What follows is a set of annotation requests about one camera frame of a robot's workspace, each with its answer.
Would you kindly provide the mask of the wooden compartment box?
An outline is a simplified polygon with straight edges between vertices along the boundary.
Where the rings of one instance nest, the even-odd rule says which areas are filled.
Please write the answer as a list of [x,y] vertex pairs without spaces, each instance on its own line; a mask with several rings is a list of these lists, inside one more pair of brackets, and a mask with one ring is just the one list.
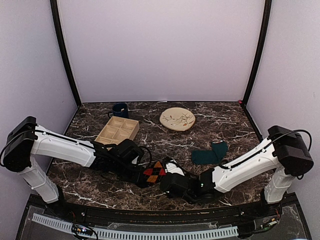
[[140,129],[140,123],[137,120],[112,116],[95,141],[104,145],[116,144],[129,139],[134,140]]

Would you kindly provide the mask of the black red yellow argyle sock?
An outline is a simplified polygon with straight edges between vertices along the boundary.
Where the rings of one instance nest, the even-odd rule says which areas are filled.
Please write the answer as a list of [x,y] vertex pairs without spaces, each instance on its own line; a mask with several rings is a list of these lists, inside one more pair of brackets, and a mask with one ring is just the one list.
[[161,182],[166,175],[164,165],[157,161],[152,167],[147,168],[139,175],[137,186],[139,188],[149,188]]

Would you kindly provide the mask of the dark green sock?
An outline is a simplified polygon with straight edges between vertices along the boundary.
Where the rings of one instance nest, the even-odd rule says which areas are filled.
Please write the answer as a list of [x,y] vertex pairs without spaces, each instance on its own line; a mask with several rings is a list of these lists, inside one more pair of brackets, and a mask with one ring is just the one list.
[[191,153],[191,161],[196,165],[219,164],[228,152],[225,141],[212,142],[211,150],[195,150]]

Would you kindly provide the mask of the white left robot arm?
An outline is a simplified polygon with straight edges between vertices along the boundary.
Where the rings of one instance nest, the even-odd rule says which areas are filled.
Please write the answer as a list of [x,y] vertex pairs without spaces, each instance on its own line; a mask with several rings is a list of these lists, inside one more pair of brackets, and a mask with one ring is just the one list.
[[38,165],[35,156],[47,156],[101,172],[113,172],[129,181],[142,171],[139,162],[144,151],[130,139],[119,144],[77,140],[52,132],[37,124],[33,116],[26,117],[7,136],[0,153],[0,165],[22,176],[51,210],[60,218],[71,213],[63,193]]

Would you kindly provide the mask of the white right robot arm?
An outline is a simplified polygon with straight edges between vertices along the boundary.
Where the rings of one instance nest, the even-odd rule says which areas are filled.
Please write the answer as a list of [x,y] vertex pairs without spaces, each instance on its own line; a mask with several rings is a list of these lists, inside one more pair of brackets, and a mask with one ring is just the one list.
[[264,172],[274,170],[262,190],[255,213],[266,217],[279,203],[294,179],[302,179],[313,166],[311,144],[305,144],[304,129],[290,130],[278,125],[268,129],[268,137],[244,155],[202,172],[196,177],[184,173],[175,160],[165,163],[166,174],[160,190],[169,198],[182,198],[190,204],[211,203],[236,186]]

